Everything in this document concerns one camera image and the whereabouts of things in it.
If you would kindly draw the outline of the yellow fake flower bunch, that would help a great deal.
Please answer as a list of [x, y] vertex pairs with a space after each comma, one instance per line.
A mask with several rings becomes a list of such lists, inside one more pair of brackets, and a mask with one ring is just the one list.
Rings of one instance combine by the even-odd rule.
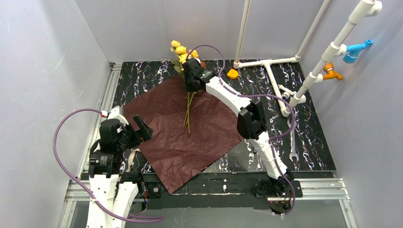
[[[197, 51], [188, 51], [185, 46], [182, 46], [179, 41], [172, 40], [170, 42], [170, 51], [175, 53], [176, 59], [171, 60], [171, 62], [174, 64], [174, 70], [179, 74], [179, 76], [185, 80], [185, 75], [184, 75], [184, 68], [182, 67], [182, 64], [188, 60], [189, 58], [195, 58], [199, 57]], [[191, 109], [191, 104], [192, 101], [194, 100], [194, 97], [198, 94], [198, 92], [190, 92], [191, 93], [191, 99], [190, 99], [190, 107], [189, 107], [189, 119], [188, 119], [188, 124], [187, 129], [188, 133], [191, 133], [191, 127], [190, 127], [190, 109]]]

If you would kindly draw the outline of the maroon wrapping paper sheet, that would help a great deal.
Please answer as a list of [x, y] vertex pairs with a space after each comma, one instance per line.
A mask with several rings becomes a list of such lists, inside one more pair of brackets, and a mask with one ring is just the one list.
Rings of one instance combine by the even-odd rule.
[[174, 76], [123, 107], [132, 126], [139, 115], [153, 129], [140, 150], [169, 193], [243, 141], [237, 115], [216, 97], [196, 95], [190, 109], [191, 133], [183, 126], [186, 105], [184, 81]]

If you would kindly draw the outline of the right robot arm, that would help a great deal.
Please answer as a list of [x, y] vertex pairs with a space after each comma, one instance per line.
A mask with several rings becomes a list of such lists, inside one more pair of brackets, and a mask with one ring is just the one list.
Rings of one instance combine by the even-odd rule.
[[237, 131], [257, 151], [274, 192], [278, 195], [294, 193], [294, 177], [273, 147], [275, 137], [270, 138], [268, 134], [263, 104], [258, 97], [240, 94], [215, 73], [204, 69], [196, 58], [186, 60], [182, 63], [182, 68], [186, 91], [203, 90], [219, 99], [237, 115]]

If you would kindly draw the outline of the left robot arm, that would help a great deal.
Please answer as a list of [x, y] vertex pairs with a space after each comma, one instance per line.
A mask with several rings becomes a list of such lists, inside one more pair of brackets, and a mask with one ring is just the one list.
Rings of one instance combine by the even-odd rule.
[[120, 174], [124, 152], [151, 139], [153, 131], [140, 116], [133, 117], [135, 130], [123, 116], [101, 122], [99, 140], [89, 155], [89, 185], [93, 194], [88, 210], [88, 228], [123, 228], [139, 192], [138, 175]]

